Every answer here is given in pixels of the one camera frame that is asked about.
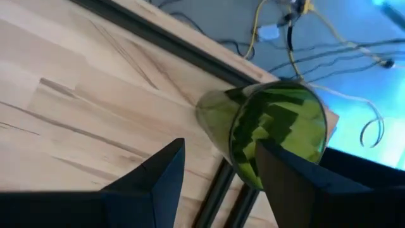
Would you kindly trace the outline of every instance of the blue light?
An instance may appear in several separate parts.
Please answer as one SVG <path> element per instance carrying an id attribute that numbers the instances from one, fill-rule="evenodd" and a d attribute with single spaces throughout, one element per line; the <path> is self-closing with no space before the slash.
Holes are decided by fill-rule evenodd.
<path id="1" fill-rule="evenodd" d="M 373 0 L 374 5 L 381 6 L 385 0 Z"/>

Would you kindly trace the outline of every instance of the wooden surface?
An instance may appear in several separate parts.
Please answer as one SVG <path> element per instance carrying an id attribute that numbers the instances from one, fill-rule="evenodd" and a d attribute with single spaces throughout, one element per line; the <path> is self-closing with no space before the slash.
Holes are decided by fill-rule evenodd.
<path id="1" fill-rule="evenodd" d="M 262 82 L 275 80 L 147 3 L 120 3 L 183 29 Z M 0 0 L 0 31 L 0 190 L 98 190 L 184 137 L 175 227 L 190 227 L 221 161 L 194 105 L 231 86 L 67 0 Z M 235 178 L 213 227 L 241 185 Z M 246 227 L 275 226 L 260 194 Z"/>

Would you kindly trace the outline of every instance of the white cable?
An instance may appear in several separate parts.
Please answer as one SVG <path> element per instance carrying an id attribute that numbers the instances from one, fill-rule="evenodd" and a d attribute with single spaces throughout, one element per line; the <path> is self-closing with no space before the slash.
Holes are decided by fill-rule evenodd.
<path id="1" fill-rule="evenodd" d="M 317 85 L 317 84 L 310 83 L 310 86 L 312 86 L 314 88 L 318 88 L 318 89 L 323 89 L 324 91 L 327 91 L 330 94 L 334 94 L 336 96 L 339 96 L 339 97 L 342 97 L 342 98 L 345 98 L 345 99 L 350 99 L 350 100 L 353 100 L 353 101 L 360 101 L 360 102 L 367 103 L 371 108 L 373 108 L 373 110 L 375 112 L 375 115 L 377 116 L 377 118 L 372 120 L 371 122 L 375 122 L 377 120 L 381 121 L 382 122 L 382 129 L 384 129 L 384 123 L 383 123 L 384 117 L 381 115 L 381 113 L 378 110 L 377 106 L 373 102 L 371 102 L 370 100 L 368 100 L 366 98 L 360 98 L 360 97 L 356 97 L 356 96 L 350 96 L 350 95 L 342 94 L 341 92 L 337 92 L 337 91 L 335 91 L 333 89 L 329 89 L 329 88 L 327 88 L 325 86 L 322 86 L 322 85 Z M 366 130 L 366 128 L 369 126 L 369 124 L 370 124 L 370 122 L 368 124 L 366 124 L 365 127 L 363 127 L 362 134 L 360 136 L 360 143 L 361 143 L 362 146 L 364 146 L 363 145 L 363 133 Z M 373 144 L 370 148 L 373 148 L 378 143 L 380 143 L 380 141 L 382 139 L 382 134 L 378 136 L 378 139 L 376 140 L 375 144 Z"/>

